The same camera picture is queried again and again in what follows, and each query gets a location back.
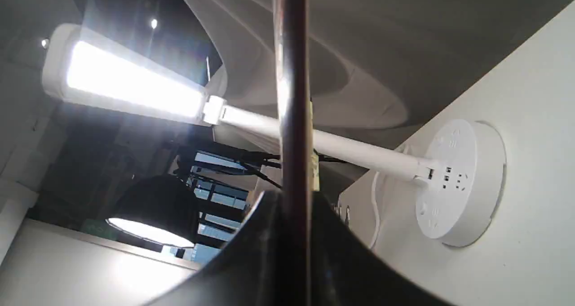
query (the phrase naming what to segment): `green sign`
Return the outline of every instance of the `green sign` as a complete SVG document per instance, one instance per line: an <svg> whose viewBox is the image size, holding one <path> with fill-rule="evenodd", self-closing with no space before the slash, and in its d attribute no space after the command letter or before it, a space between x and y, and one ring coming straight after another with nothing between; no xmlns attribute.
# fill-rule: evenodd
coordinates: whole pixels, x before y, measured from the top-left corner
<svg viewBox="0 0 575 306"><path fill-rule="evenodd" d="M80 231L112 241L118 238L118 231L102 220L84 220Z"/></svg>

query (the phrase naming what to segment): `white wall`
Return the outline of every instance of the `white wall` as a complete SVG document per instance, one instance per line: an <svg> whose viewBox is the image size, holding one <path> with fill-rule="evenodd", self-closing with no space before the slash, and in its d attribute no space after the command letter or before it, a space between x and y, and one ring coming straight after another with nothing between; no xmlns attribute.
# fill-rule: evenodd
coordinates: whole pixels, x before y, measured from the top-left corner
<svg viewBox="0 0 575 306"><path fill-rule="evenodd" d="M25 220L0 266L0 306L141 305L195 269L169 255Z"/></svg>
<svg viewBox="0 0 575 306"><path fill-rule="evenodd" d="M476 243L457 249L426 238L414 215L413 185L390 182L378 197L376 254L456 305L573 305L574 22L575 3L406 141L422 155L453 118L484 120L499 131L507 153L503 193ZM370 205L370 185L349 203Z"/></svg>

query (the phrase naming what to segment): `black pendant lamp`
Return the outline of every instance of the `black pendant lamp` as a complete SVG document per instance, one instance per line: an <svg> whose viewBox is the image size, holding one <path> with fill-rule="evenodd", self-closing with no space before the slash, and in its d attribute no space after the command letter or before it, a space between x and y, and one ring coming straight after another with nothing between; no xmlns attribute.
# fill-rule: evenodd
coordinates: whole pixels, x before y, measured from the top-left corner
<svg viewBox="0 0 575 306"><path fill-rule="evenodd" d="M146 241L191 248L199 226L197 198L177 177L151 177L130 187L106 222Z"/></svg>

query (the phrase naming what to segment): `round power outlet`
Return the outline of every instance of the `round power outlet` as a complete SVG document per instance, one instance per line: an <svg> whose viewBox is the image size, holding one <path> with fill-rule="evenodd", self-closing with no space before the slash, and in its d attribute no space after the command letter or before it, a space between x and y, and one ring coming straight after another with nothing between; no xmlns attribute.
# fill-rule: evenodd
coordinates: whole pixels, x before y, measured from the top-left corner
<svg viewBox="0 0 575 306"><path fill-rule="evenodd" d="M501 137L487 124L451 120L425 157L437 165L417 196L421 231L454 247L472 244L489 226L499 199L505 168Z"/></svg>

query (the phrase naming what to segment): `black pole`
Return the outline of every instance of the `black pole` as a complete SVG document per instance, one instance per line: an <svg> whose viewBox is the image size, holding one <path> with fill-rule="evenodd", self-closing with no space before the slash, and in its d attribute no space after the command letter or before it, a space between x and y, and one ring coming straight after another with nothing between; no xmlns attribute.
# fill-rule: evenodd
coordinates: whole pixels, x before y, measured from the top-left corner
<svg viewBox="0 0 575 306"><path fill-rule="evenodd" d="M275 0L275 73L283 198L277 305L310 305L310 176L307 0Z"/></svg>

